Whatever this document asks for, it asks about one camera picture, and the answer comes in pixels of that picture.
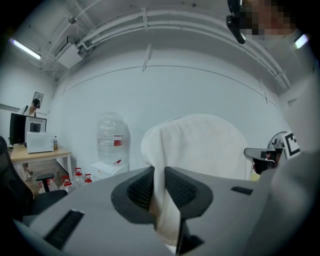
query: ceiling light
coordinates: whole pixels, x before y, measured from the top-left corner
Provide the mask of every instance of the ceiling light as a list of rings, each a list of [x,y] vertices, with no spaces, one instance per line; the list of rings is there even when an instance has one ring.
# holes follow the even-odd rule
[[[30,50],[29,48],[25,47],[24,45],[22,45],[21,43],[19,43],[18,41],[10,38],[9,40],[11,43],[13,43],[15,46],[18,46],[20,49],[24,50],[25,52],[27,52],[28,54],[32,55],[33,57],[37,58],[38,60],[40,60],[41,56],[37,53],[35,53],[34,51]]]
[[[303,34],[302,36],[294,40],[297,49],[301,48],[306,42],[308,42],[308,37],[306,34]]]

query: microwave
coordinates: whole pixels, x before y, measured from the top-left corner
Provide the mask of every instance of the microwave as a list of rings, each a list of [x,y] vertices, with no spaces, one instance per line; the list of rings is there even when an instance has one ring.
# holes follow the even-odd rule
[[[54,135],[50,132],[26,133],[26,151],[28,153],[39,153],[54,151]]]

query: chair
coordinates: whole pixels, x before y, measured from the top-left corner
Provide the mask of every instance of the chair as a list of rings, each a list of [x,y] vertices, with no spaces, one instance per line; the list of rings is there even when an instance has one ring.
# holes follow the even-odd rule
[[[7,143],[0,136],[0,196],[5,210],[15,220],[26,225],[45,209],[67,195],[65,190],[49,191],[47,179],[54,177],[53,173],[40,175],[37,181],[42,181],[45,193],[35,198],[32,191],[19,177],[8,153]]]

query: desk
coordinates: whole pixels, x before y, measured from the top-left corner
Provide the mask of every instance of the desk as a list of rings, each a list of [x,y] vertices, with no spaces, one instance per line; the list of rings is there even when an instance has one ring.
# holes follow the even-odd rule
[[[27,148],[24,145],[14,145],[11,161],[17,170],[17,167],[26,163],[40,162],[45,160],[57,159],[57,158],[67,158],[67,167],[70,179],[72,178],[72,169],[71,169],[71,160],[70,160],[71,152],[68,151],[63,146],[59,145],[58,150],[50,151],[50,152],[41,152],[41,153],[28,153]],[[23,171],[22,167],[22,175],[24,180],[27,180],[26,174]]]

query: white wall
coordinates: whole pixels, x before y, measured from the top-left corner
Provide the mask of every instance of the white wall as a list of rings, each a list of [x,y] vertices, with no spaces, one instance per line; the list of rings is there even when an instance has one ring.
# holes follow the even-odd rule
[[[0,64],[0,135],[8,145],[11,113],[17,113],[23,105],[30,106],[35,92],[44,94],[37,117],[47,118],[54,95],[53,79],[22,59],[6,56]]]
[[[307,85],[313,83],[314,79],[314,74],[309,74],[307,76],[301,77],[300,80],[296,81],[291,85],[291,88],[289,90],[285,91],[279,96],[280,107],[284,114],[286,114],[289,111],[288,102],[292,100],[297,100],[302,95]]]
[[[97,49],[59,81],[47,129],[72,151],[73,168],[88,173],[99,160],[96,125],[99,114],[107,111],[120,113],[128,125],[131,170],[145,166],[140,144],[146,131],[183,115],[219,116],[237,127],[250,147],[264,148],[286,130],[270,84],[276,81],[243,52],[217,41],[204,44],[198,37],[196,44],[183,39],[170,43],[168,37],[166,43],[124,39],[124,44],[117,39]],[[147,42],[152,51],[142,72]]]

